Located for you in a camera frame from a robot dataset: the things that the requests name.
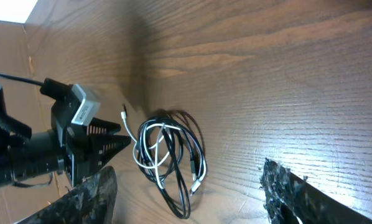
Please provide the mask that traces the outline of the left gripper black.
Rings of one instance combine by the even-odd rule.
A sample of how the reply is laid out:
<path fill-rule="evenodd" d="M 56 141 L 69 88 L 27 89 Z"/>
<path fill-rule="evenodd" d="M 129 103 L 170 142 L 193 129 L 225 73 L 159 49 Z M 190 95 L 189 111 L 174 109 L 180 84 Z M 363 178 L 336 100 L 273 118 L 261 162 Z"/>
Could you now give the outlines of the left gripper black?
<path fill-rule="evenodd" d="M 72 118 L 80 102 L 73 93 L 65 100 L 55 100 L 51 109 L 51 125 L 58 136 L 59 146 L 64 150 L 65 172 L 74 187 L 84 177 L 97 173 L 116 154 L 131 143 L 131 137 L 113 135 L 121 130 L 121 125 L 93 118 L 88 126 L 72 124 Z M 87 161 L 88 135 L 91 154 Z"/>

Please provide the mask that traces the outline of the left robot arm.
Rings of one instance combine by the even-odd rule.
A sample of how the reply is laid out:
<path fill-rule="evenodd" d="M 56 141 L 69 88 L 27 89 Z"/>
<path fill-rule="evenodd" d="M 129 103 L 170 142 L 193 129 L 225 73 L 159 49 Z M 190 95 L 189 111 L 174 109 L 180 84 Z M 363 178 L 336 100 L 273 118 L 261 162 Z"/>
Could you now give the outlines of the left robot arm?
<path fill-rule="evenodd" d="M 0 187 L 27 187 L 25 180 L 51 172 L 65 173 L 75 187 L 130 145 L 120 124 L 95 117 L 100 102 L 90 89 L 47 78 L 40 93 L 55 101 L 51 128 L 33 133 L 7 114 L 0 85 Z"/>

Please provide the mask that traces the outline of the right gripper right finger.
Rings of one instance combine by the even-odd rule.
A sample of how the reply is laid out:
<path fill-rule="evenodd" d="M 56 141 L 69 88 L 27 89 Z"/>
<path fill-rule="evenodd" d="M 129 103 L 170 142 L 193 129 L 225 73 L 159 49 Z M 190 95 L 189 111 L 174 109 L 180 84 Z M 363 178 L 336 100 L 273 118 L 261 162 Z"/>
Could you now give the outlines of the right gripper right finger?
<path fill-rule="evenodd" d="M 259 181 L 269 223 L 372 223 L 371 210 L 340 203 L 270 158 Z"/>

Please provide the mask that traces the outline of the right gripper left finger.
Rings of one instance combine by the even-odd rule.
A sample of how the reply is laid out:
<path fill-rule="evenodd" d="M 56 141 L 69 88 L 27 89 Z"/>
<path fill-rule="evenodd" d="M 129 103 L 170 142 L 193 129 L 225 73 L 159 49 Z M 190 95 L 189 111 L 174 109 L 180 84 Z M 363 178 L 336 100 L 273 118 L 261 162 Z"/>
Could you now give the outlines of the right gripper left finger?
<path fill-rule="evenodd" d="M 110 224 L 117 192 L 114 168 L 107 166 L 54 203 L 19 223 Z"/>

